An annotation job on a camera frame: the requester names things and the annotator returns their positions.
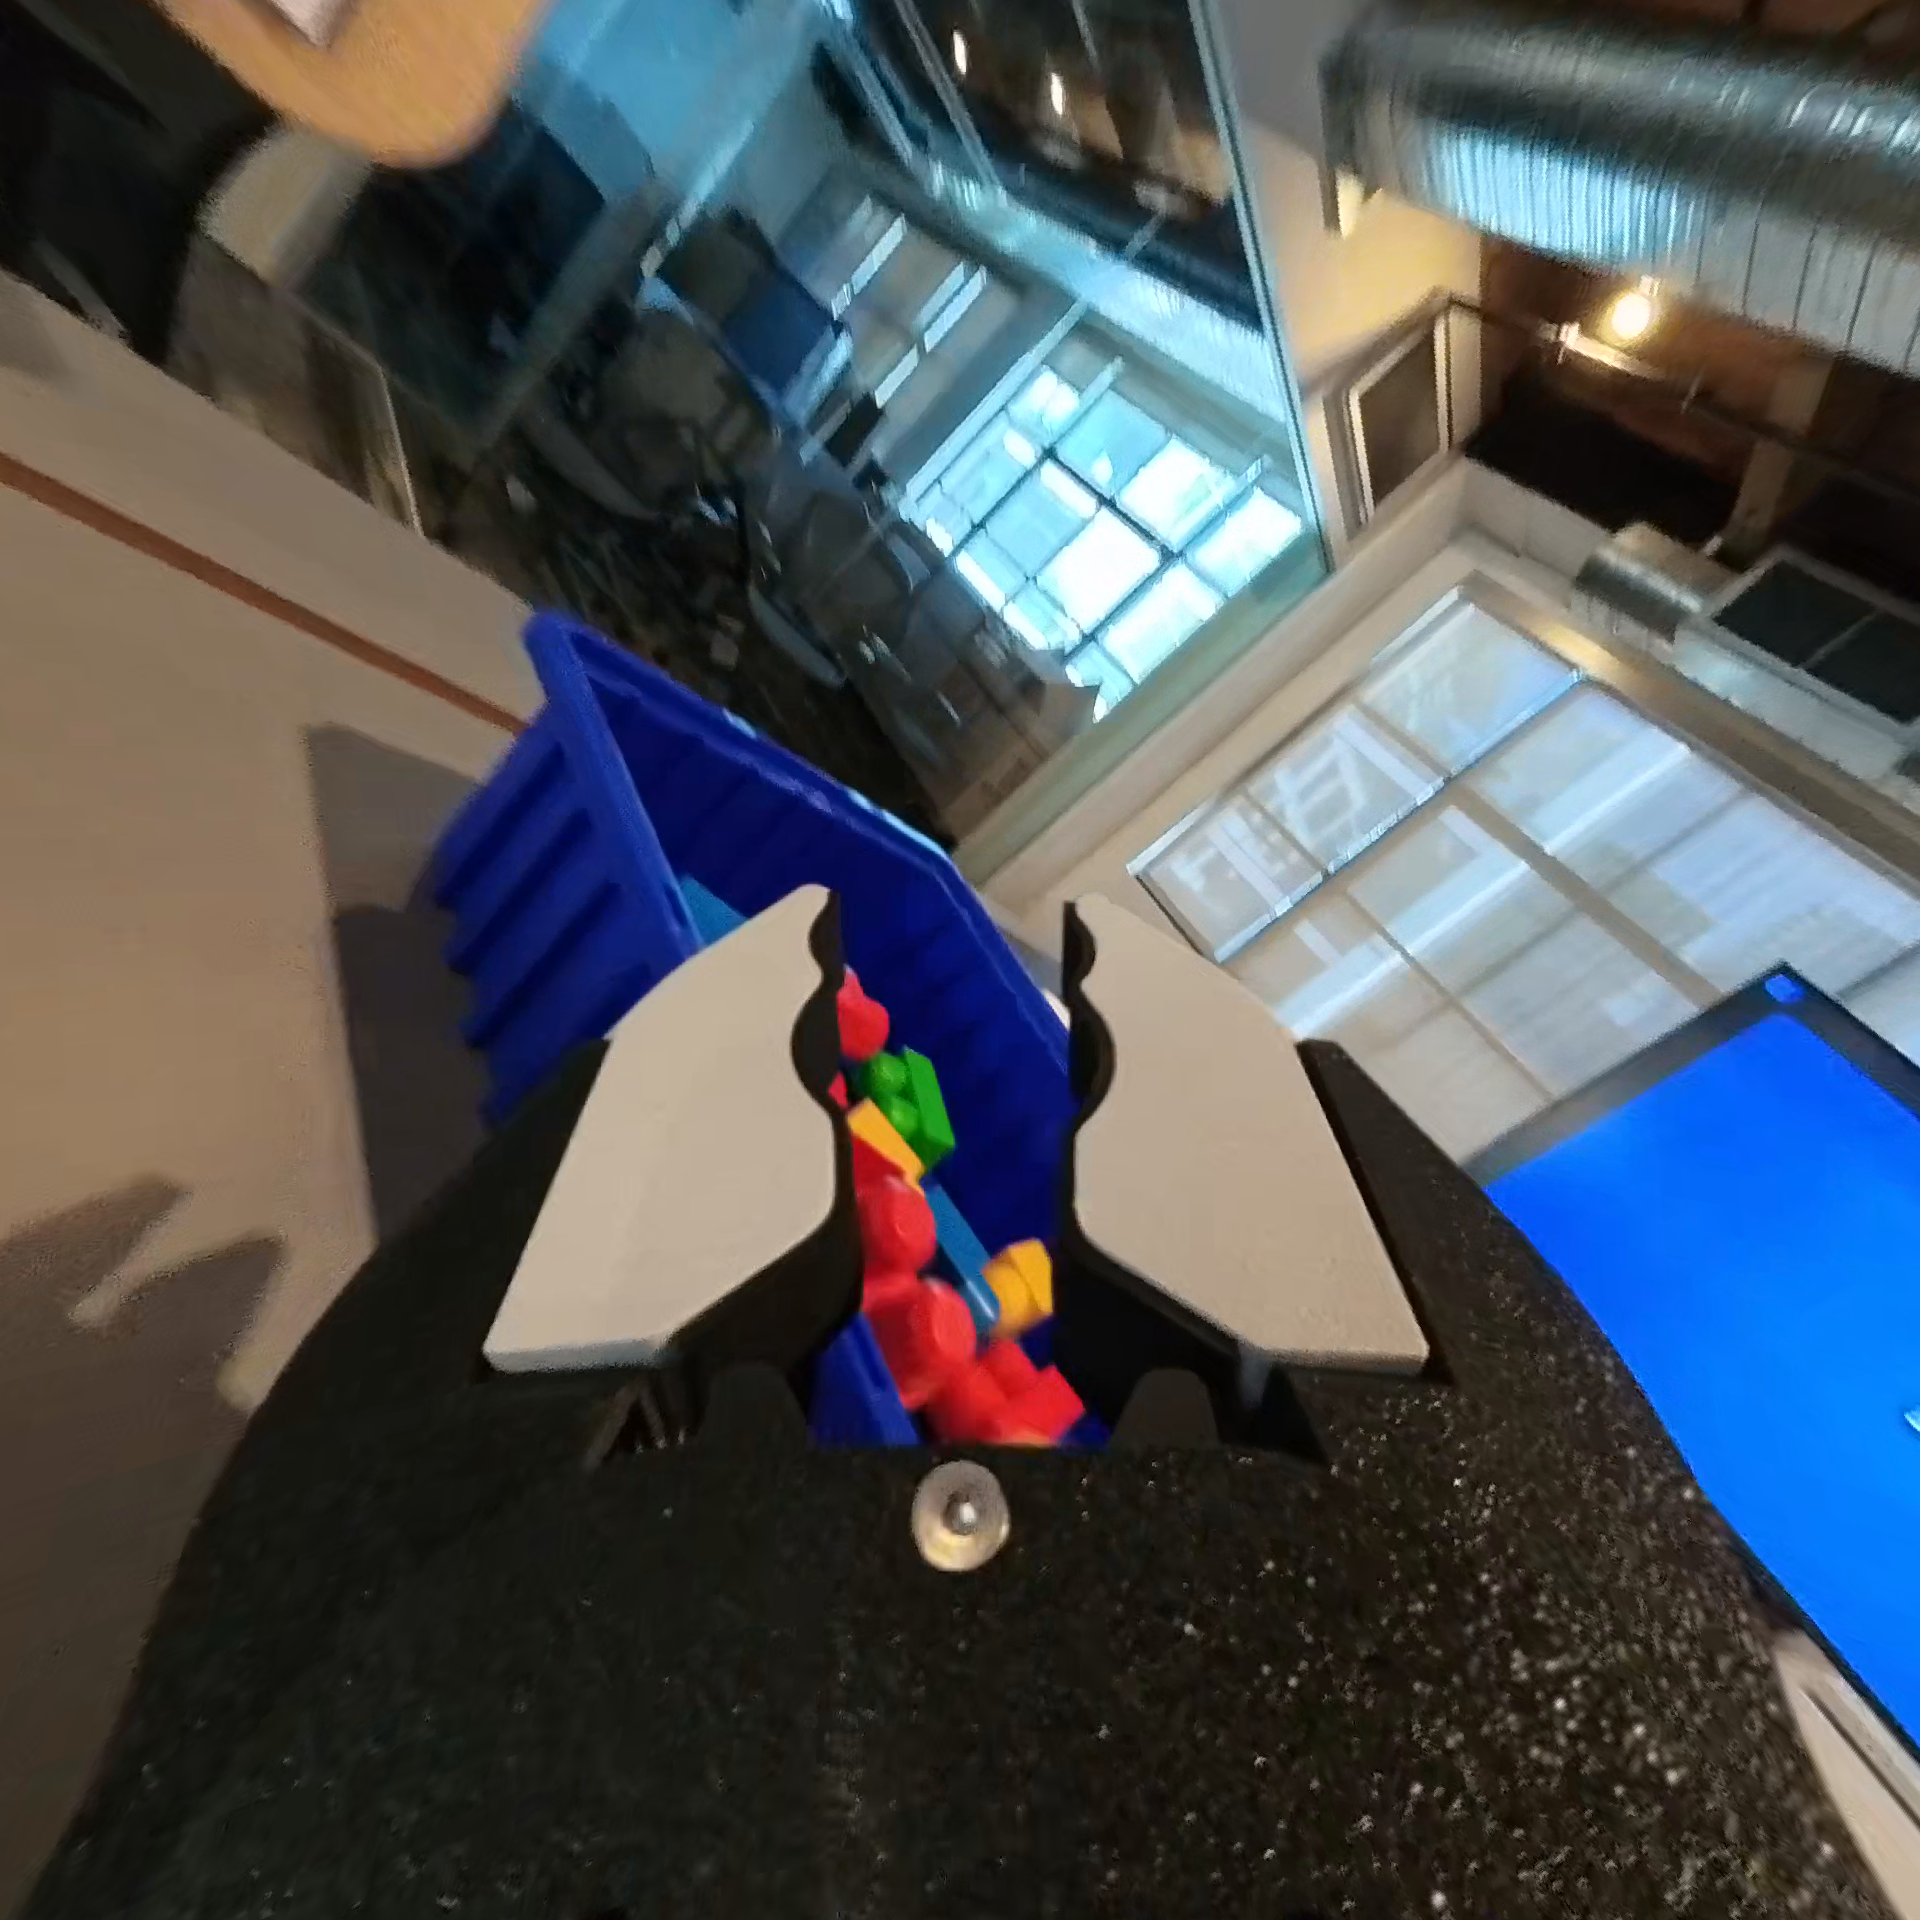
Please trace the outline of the wall air vent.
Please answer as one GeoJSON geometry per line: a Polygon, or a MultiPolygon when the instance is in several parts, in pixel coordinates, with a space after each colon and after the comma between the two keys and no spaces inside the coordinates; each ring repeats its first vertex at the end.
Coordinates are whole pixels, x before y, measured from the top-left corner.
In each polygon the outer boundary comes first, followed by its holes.
{"type": "Polygon", "coordinates": [[[1767,550],[1714,594],[1717,633],[1767,658],[1790,681],[1916,733],[1917,608],[1858,576],[1799,554],[1767,550]]]}

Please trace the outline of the silver ventilation duct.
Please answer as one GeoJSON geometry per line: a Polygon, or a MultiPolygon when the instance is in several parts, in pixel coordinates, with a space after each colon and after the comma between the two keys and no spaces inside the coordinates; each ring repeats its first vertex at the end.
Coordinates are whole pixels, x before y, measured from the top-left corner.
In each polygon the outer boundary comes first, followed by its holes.
{"type": "Polygon", "coordinates": [[[1476,234],[1916,377],[1916,59],[1590,4],[1372,4],[1334,169],[1476,234]]]}

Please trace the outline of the pile of mega blocks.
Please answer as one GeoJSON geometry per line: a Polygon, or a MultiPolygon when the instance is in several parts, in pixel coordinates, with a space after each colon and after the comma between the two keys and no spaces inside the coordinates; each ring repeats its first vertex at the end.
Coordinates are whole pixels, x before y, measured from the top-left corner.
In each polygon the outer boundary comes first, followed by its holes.
{"type": "Polygon", "coordinates": [[[851,968],[836,1022],[862,1301],[814,1363],[810,1436],[830,1450],[1103,1450],[1109,1426],[1054,1353],[1050,1248],[990,1252],[938,1181],[955,1136],[932,1060],[890,1048],[892,1019],[851,968]]]}

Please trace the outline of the blue plastic bin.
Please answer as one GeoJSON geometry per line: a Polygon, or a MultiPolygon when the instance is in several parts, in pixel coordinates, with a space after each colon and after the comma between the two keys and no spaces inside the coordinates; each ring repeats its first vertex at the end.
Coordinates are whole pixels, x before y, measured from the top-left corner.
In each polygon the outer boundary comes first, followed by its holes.
{"type": "Polygon", "coordinates": [[[538,614],[526,648],[544,707],[431,866],[491,1121],[564,1065],[596,1075],[642,994],[823,884],[890,1048],[939,1075],[955,1149],[938,1181],[990,1252],[1055,1241],[1068,1027],[949,856],[584,629],[538,614]]]}

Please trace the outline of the large window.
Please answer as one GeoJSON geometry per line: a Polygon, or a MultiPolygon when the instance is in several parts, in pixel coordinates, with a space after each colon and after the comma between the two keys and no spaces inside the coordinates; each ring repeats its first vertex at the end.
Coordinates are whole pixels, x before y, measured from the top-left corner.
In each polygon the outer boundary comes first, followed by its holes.
{"type": "Polygon", "coordinates": [[[1453,589],[1131,875],[1455,1161],[1773,968],[1916,1059],[1916,881],[1631,678],[1453,589]]]}

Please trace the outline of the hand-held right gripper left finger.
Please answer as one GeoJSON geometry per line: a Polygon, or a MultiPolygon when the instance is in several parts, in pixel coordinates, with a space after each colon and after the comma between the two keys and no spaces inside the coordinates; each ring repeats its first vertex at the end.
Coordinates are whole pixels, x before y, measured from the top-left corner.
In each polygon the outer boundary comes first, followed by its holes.
{"type": "Polygon", "coordinates": [[[858,1309],[838,901],[802,884],[615,1022],[482,1355],[800,1370],[858,1309]]]}

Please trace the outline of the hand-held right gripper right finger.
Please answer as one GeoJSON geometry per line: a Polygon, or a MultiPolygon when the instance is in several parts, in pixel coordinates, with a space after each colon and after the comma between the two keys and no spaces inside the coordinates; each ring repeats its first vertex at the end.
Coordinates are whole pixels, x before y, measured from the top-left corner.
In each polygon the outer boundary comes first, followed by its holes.
{"type": "Polygon", "coordinates": [[[1429,1337],[1290,1028],[1103,896],[1062,913],[1062,1248],[1262,1358],[1414,1376],[1429,1337]]]}

